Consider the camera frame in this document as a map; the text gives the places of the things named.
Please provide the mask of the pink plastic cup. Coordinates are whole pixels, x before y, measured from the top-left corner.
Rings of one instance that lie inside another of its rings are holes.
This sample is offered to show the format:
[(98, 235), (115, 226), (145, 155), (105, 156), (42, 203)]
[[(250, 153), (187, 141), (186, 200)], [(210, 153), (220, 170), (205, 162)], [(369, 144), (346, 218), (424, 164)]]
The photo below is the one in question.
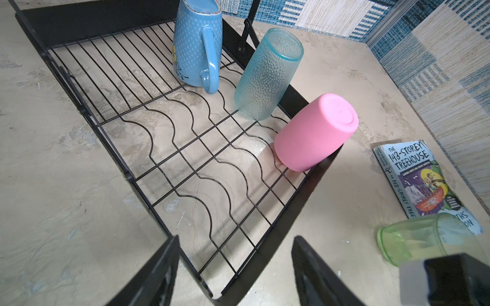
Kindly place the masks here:
[(305, 172), (339, 149), (356, 131), (353, 106), (337, 94), (323, 94), (304, 107), (278, 133), (278, 159), (295, 172)]

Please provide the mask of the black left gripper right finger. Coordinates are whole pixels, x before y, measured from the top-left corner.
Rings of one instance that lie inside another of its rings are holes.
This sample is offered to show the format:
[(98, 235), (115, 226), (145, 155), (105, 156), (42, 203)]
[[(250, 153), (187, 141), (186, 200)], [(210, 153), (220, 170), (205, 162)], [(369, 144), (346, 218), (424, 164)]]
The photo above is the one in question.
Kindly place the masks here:
[(293, 240), (292, 261), (301, 305), (362, 305), (301, 236)]

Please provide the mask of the green transparent glass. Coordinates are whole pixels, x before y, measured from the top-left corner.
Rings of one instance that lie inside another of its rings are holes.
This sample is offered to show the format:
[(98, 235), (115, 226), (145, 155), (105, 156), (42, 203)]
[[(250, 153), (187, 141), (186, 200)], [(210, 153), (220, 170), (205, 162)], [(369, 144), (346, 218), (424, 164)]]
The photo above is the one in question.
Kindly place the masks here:
[(487, 264), (475, 235), (454, 215), (433, 214), (381, 227), (376, 240), (383, 257), (399, 267), (409, 261), (466, 253)]

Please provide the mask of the teal textured plastic cup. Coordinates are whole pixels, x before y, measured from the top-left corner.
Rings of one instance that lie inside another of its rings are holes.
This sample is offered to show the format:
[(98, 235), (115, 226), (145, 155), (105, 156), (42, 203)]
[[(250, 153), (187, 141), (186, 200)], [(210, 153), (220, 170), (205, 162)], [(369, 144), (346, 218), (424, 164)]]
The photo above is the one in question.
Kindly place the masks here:
[(282, 28), (270, 28), (252, 55), (234, 93), (236, 108), (254, 121), (267, 119), (295, 75), (304, 48)]

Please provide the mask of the blue ceramic mug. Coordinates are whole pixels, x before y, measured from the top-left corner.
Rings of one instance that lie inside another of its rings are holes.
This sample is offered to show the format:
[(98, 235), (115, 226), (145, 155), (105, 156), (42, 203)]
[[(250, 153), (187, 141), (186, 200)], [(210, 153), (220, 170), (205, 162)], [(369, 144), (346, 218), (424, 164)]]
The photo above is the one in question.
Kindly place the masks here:
[(215, 0), (180, 1), (174, 28), (172, 62), (184, 83), (215, 94), (222, 58), (222, 9)]

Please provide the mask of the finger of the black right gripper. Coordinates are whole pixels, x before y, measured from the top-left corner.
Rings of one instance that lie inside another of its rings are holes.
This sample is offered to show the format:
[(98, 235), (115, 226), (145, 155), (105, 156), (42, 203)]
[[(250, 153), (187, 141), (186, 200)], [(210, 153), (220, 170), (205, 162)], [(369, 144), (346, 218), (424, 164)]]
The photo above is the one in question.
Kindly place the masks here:
[(402, 305), (489, 305), (489, 266), (466, 253), (408, 261), (399, 284)]

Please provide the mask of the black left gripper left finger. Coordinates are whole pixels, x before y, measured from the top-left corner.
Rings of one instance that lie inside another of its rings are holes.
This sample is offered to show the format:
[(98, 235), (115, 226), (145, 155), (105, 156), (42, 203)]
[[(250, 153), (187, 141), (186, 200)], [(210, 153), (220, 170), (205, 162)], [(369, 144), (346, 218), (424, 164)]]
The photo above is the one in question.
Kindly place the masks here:
[(180, 257), (179, 237), (169, 238), (108, 305), (170, 305)]

